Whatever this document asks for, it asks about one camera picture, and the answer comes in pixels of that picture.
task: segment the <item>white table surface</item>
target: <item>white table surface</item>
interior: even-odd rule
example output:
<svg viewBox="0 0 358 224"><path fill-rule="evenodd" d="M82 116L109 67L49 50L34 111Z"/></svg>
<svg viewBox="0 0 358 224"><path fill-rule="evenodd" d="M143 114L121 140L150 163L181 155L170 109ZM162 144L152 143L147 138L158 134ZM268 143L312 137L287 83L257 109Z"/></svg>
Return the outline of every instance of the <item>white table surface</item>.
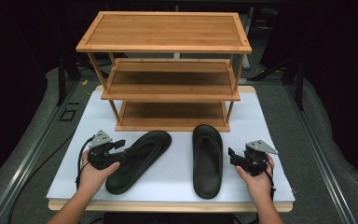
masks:
<svg viewBox="0 0 358 224"><path fill-rule="evenodd" d="M116 132L116 119L108 101L101 100L101 92L91 95L76 133L62 160L62 164L48 191L49 207L60 209L76 192L77 158L87 139L103 130L113 141L126 140L132 145L145 132ZM115 101L117 109L121 102ZM255 211L246 185L229 163L228 147L243 156L245 143L262 139L274 144L258 102L251 87L241 92L241 100L234 104L230 118L230 132L221 132L223 138L223 179L218 195L211 200L200 198L193 189L192 132L168 132L172 144L167 151L126 192L114 195L103 185L89 204L88 210L104 211L203 211L240 212ZM279 155L271 155L275 163L274 203L279 211L292 209L295 197L284 174Z"/></svg>

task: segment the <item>slipper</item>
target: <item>slipper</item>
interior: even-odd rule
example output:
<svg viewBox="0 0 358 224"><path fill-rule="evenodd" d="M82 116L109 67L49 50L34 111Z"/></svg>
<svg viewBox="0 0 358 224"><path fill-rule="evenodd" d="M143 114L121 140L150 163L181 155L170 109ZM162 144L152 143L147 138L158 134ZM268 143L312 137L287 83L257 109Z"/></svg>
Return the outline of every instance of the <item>slipper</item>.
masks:
<svg viewBox="0 0 358 224"><path fill-rule="evenodd" d="M212 126L201 124L193 132L193 186L203 199L214 198L223 174L223 141Z"/></svg>
<svg viewBox="0 0 358 224"><path fill-rule="evenodd" d="M141 136L125 149L126 159L106 178L106 189L112 194L127 191L167 150L171 141L171 136L164 131L152 131Z"/></svg>

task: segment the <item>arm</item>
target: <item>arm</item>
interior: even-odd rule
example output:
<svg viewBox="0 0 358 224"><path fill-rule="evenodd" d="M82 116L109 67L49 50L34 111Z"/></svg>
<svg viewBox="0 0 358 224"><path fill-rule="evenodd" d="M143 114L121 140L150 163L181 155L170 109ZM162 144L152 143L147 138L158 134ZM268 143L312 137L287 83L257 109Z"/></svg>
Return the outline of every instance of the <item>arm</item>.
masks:
<svg viewBox="0 0 358 224"><path fill-rule="evenodd" d="M267 155L268 158L268 167L267 172L271 175L274 162L270 155ZM259 223L283 223L281 216L276 210L274 203L270 197L271 183L269 178L265 173L257 176L251 176L246 173L240 166L236 166L238 174L245 181L246 186L248 187L249 193L251 194L255 207L257 209L257 214L259 217Z"/></svg>
<svg viewBox="0 0 358 224"><path fill-rule="evenodd" d="M88 155L88 151L82 155L82 164L85 165L81 172L77 192L48 223L79 223L87 205L101 188L104 180L120 165L119 162L115 162L106 169L97 170L88 163Z"/></svg>

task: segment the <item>hand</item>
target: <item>hand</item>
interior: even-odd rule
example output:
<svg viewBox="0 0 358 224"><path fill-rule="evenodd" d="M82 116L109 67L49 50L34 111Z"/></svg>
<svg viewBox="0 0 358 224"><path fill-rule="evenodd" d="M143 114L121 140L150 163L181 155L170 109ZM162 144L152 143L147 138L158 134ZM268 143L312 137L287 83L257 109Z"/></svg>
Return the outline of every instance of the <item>hand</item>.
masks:
<svg viewBox="0 0 358 224"><path fill-rule="evenodd" d="M77 191L87 192L89 196L94 196L101 188L104 180L110 176L120 166L120 162L115 162L109 167L98 170L88 162L89 151L85 151L82 155L83 169L80 175L80 185Z"/></svg>
<svg viewBox="0 0 358 224"><path fill-rule="evenodd" d="M269 154L267 154L267 159L268 159L267 172L272 176L274 161L272 160ZM242 179L245 181L249 193L251 194L255 203L270 199L271 183L266 173L263 172L260 175L251 176L248 173L246 173L240 166L236 166L235 168L238 174L240 175L240 177L242 177Z"/></svg>

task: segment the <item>shoe rack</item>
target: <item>shoe rack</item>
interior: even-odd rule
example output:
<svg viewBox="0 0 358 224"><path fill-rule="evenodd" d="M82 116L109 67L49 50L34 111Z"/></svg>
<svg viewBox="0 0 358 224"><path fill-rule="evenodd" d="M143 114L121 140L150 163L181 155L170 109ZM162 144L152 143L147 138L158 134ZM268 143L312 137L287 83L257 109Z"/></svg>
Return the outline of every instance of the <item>shoe rack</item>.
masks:
<svg viewBox="0 0 358 224"><path fill-rule="evenodd" d="M215 12L101 11L76 50L89 55L103 86L102 100L115 114L116 131L178 132L193 131L201 123L230 131L234 102L241 99L241 62L252 52L238 13ZM207 53L222 58L115 58L114 52ZM103 76L95 53L109 55L109 77ZM235 54L241 56L236 75Z"/></svg>

